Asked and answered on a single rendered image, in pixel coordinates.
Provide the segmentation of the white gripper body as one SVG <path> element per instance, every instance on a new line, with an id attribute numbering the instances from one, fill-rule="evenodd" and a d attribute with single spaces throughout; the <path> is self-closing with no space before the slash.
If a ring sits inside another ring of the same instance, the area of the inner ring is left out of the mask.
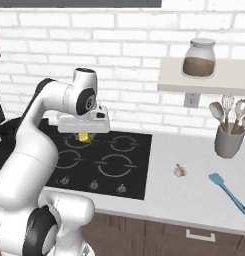
<path id="1" fill-rule="evenodd" d="M 60 115 L 58 117 L 58 131 L 60 133 L 108 133 L 110 131 L 109 119 L 94 118 L 83 120 L 73 115 Z"/>

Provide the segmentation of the yellow lemon wedge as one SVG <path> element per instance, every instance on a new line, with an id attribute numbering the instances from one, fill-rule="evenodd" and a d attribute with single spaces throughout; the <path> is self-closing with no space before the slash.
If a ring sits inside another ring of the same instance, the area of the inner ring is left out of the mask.
<path id="1" fill-rule="evenodd" d="M 82 143 L 90 143 L 92 141 L 89 133 L 79 133 L 78 139 Z"/>

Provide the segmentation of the black pot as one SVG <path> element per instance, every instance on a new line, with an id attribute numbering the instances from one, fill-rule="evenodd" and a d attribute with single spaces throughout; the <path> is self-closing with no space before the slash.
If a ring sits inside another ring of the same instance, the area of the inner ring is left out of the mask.
<path id="1" fill-rule="evenodd" d="M 0 136 L 14 136 L 20 124 L 20 117 L 13 118 L 0 124 Z M 49 120 L 47 118 L 43 118 L 41 120 L 38 128 L 46 134 L 49 134 L 50 132 L 57 130 L 57 128 L 54 125 L 49 124 Z"/>

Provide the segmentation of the blue spatula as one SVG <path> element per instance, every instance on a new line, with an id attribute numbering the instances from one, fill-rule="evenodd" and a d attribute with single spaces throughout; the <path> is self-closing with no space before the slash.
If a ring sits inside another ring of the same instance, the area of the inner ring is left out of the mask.
<path id="1" fill-rule="evenodd" d="M 230 197 L 237 208 L 245 215 L 245 206 L 232 194 L 232 192 L 224 184 L 223 178 L 218 173 L 212 173 L 209 175 L 209 179 L 216 185 L 220 186 L 221 189 Z"/>

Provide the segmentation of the black hob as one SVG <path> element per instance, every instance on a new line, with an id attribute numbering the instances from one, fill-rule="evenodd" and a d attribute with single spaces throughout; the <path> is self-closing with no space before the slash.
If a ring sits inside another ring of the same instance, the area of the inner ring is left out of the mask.
<path id="1" fill-rule="evenodd" d="M 49 187 L 137 200 L 145 197 L 150 134 L 110 131 L 94 135 L 90 143 L 58 130 L 46 135 L 59 151 L 57 166 L 47 182 Z M 66 176 L 69 184 L 60 184 Z M 96 190 L 89 188 L 94 180 L 99 184 Z M 121 184 L 126 192 L 119 194 L 116 190 Z"/>

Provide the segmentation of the brown wooden cupboard door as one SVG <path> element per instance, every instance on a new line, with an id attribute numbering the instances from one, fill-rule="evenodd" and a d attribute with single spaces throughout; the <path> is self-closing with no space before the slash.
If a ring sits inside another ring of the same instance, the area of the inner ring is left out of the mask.
<path id="1" fill-rule="evenodd" d="M 96 256 L 144 255 L 143 220 L 96 213 L 82 231 Z"/>

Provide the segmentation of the dark range hood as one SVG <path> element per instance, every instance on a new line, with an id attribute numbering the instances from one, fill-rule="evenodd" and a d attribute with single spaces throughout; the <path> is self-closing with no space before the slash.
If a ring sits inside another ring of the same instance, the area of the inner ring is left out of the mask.
<path id="1" fill-rule="evenodd" d="M 160 8 L 162 0 L 0 0 L 0 8 Z"/>

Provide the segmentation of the glass jar with brown contents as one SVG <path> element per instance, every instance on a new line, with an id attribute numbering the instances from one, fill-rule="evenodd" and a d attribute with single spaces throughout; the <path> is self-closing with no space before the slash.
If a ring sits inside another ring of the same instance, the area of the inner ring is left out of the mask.
<path id="1" fill-rule="evenodd" d="M 185 55 L 182 72 L 191 77 L 205 78 L 213 74 L 215 69 L 215 41 L 208 38 L 194 38 Z"/>

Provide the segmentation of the grey solid spoon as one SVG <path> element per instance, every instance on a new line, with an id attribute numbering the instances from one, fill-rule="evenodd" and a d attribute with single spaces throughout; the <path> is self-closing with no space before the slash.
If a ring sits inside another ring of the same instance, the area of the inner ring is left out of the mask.
<path id="1" fill-rule="evenodd" d="M 226 124 L 224 123 L 224 110 L 219 102 L 212 102 L 209 104 L 209 109 L 214 118 L 216 118 L 224 132 L 227 131 Z"/>

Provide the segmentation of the brown wooden drawer front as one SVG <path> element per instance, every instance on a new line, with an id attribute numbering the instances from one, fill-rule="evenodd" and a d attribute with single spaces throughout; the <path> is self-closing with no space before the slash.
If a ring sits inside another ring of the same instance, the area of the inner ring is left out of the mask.
<path id="1" fill-rule="evenodd" d="M 214 233 L 216 242 L 188 239 L 187 229 L 197 235 Z M 245 256 L 245 236 L 147 221 L 144 256 Z"/>

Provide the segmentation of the grey utensil holder cup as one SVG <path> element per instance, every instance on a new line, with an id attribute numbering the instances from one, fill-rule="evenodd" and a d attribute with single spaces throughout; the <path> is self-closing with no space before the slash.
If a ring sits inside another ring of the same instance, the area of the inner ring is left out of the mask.
<path id="1" fill-rule="evenodd" d="M 239 151 L 245 137 L 245 129 L 240 126 L 239 129 L 231 134 L 233 124 L 229 124 L 228 131 L 225 132 L 219 125 L 214 140 L 214 149 L 218 156 L 222 158 L 233 158 Z"/>

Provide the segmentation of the metal whisk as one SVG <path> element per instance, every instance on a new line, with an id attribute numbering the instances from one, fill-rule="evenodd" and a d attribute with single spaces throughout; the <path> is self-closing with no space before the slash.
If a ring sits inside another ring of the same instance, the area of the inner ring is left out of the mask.
<path id="1" fill-rule="evenodd" d="M 233 95 L 223 95 L 221 99 L 222 107 L 225 114 L 225 122 L 229 120 L 229 112 L 234 105 L 234 96 Z"/>

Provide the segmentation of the grey slotted spoon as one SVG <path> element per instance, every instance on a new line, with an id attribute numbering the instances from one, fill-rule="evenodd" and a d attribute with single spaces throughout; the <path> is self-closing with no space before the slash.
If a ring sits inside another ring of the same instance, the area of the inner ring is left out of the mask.
<path id="1" fill-rule="evenodd" d="M 231 133 L 235 134 L 239 128 L 239 122 L 242 122 L 242 118 L 245 116 L 245 99 L 241 99 L 235 106 L 236 120 L 234 122 Z"/>

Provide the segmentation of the grey wall socket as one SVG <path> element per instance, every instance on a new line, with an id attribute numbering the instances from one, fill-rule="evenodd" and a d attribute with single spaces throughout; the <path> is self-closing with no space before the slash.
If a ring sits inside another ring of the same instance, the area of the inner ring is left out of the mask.
<path id="1" fill-rule="evenodd" d="M 186 93 L 184 98 L 184 106 L 186 108 L 197 108 L 199 106 L 199 93 Z"/>

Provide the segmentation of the beige wall shelf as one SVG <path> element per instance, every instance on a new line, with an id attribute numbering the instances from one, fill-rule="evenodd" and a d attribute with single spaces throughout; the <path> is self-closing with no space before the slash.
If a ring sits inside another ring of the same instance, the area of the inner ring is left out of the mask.
<path id="1" fill-rule="evenodd" d="M 159 91 L 245 96 L 245 60 L 218 59 L 214 73 L 204 78 L 185 76 L 182 64 L 182 58 L 161 60 Z"/>

